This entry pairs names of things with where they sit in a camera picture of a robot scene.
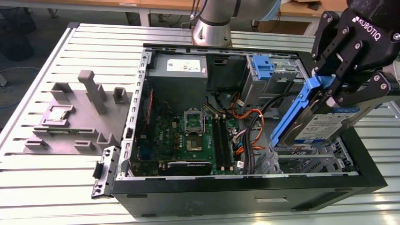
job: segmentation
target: hard drive label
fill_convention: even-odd
[[[319,143],[326,141],[342,127],[342,122],[357,115],[358,108],[337,108],[334,113],[317,114],[299,133],[295,143]]]

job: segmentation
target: screw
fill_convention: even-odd
[[[399,34],[399,33],[397,33],[397,34],[394,35],[394,39],[395,39],[397,41],[400,40],[400,34]]]

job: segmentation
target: wooden table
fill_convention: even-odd
[[[59,8],[74,10],[95,10],[134,12],[141,14],[143,26],[151,26],[150,14],[190,15],[193,0],[3,0],[2,5],[31,8]],[[282,5],[283,21],[310,22],[306,34],[317,30],[319,17],[326,10],[342,12],[347,7],[346,0],[322,0],[318,11],[307,8],[307,4],[290,2]]]
[[[314,36],[321,24],[321,16],[325,11],[342,13],[347,8],[346,0],[321,0],[322,5],[315,11],[309,8],[309,3],[293,1],[281,6],[283,21],[310,22],[305,35]]]

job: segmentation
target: metal workbench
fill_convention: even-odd
[[[313,37],[233,33],[234,47],[310,51]],[[400,221],[400,120],[395,104],[385,104],[357,130],[389,187],[358,195],[321,211],[134,218],[117,199],[91,200],[93,169],[99,156],[22,154],[33,126],[42,119],[55,82],[78,81],[94,70],[106,90],[134,90],[143,43],[191,44],[191,31],[157,27],[81,24],[69,28],[0,134],[0,224],[389,224]]]

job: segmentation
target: blue drive bracket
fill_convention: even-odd
[[[253,66],[258,72],[259,80],[270,80],[274,74],[274,63],[270,61],[270,57],[266,55],[254,55],[253,59]]]
[[[302,92],[299,93],[297,100],[287,111],[287,114],[282,118],[281,123],[271,134],[273,147],[278,146],[281,142],[281,137],[283,136],[283,132],[286,131],[287,127],[293,124],[294,120],[298,118],[301,111],[307,108],[310,104],[310,99],[313,98],[313,90],[321,86],[323,86],[323,88],[327,89],[331,86],[334,79],[335,77],[331,76],[315,75],[306,81]]]

